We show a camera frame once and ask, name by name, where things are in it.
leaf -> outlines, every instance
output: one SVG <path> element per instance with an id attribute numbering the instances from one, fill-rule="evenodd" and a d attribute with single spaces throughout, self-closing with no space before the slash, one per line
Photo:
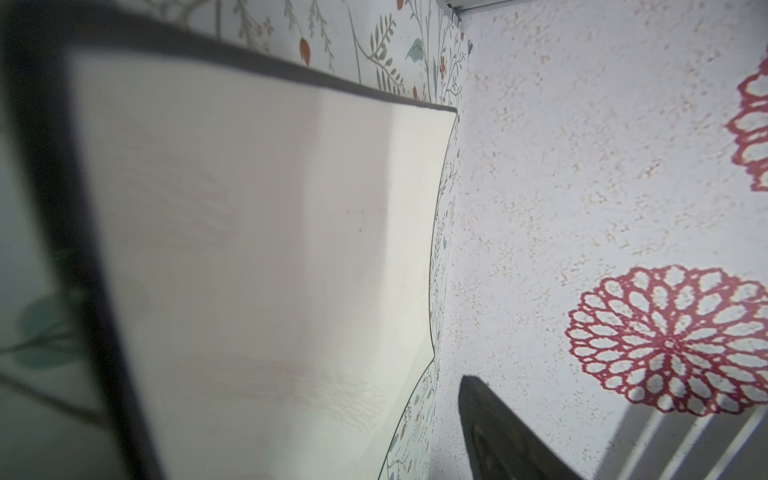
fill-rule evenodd
<path id="1" fill-rule="evenodd" d="M 30 303 L 18 319 L 20 343 L 30 346 L 16 350 L 16 362 L 28 369 L 42 370 L 82 359 L 85 347 L 61 295 L 54 293 Z"/>
<path id="2" fill-rule="evenodd" d="M 437 62 L 432 58 L 432 76 L 435 79 L 435 96 L 437 97 Z"/>
<path id="3" fill-rule="evenodd" d="M 414 62 L 424 60 L 424 42 L 421 38 L 417 38 L 413 41 L 413 45 L 411 45 L 411 48 L 408 50 L 406 58 L 410 58 Z"/>

green leaf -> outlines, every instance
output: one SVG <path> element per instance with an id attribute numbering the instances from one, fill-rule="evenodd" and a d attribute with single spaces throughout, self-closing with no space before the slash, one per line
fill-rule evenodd
<path id="1" fill-rule="evenodd" d="M 408 50 L 406 58 L 410 58 L 414 62 L 424 60 L 424 42 L 421 38 L 417 38 L 413 41 L 413 45 L 411 45 L 411 48 Z"/>
<path id="2" fill-rule="evenodd" d="M 432 58 L 432 76 L 435 79 L 435 100 L 437 100 L 437 62 Z"/>
<path id="3" fill-rule="evenodd" d="M 76 362 L 85 355 L 85 347 L 61 295 L 55 293 L 35 300 L 18 319 L 20 346 L 16 362 L 29 369 L 51 369 Z"/>

